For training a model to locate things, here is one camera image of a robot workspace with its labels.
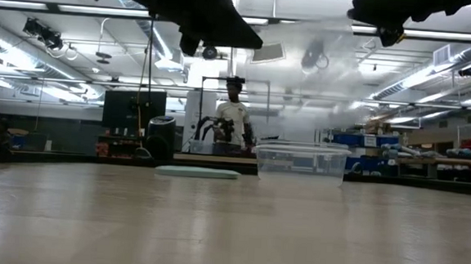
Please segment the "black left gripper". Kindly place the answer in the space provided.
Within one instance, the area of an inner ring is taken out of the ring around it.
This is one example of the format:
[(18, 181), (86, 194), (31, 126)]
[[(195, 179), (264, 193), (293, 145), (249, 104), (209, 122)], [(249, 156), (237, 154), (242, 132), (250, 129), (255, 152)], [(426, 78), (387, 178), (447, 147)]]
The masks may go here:
[(188, 56), (193, 56), (201, 43), (259, 49), (263, 40), (234, 5), (233, 0), (149, 0), (147, 7), (179, 26), (179, 47)]

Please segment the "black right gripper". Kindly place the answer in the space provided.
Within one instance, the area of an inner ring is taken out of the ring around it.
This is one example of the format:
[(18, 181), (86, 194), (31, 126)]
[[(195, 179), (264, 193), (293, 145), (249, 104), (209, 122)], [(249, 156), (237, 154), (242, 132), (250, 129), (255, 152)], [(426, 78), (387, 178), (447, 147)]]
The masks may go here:
[(362, 23), (379, 25), (379, 39), (391, 47), (405, 37), (403, 25), (411, 18), (421, 22), (441, 11), (444, 0), (352, 0), (347, 17)]

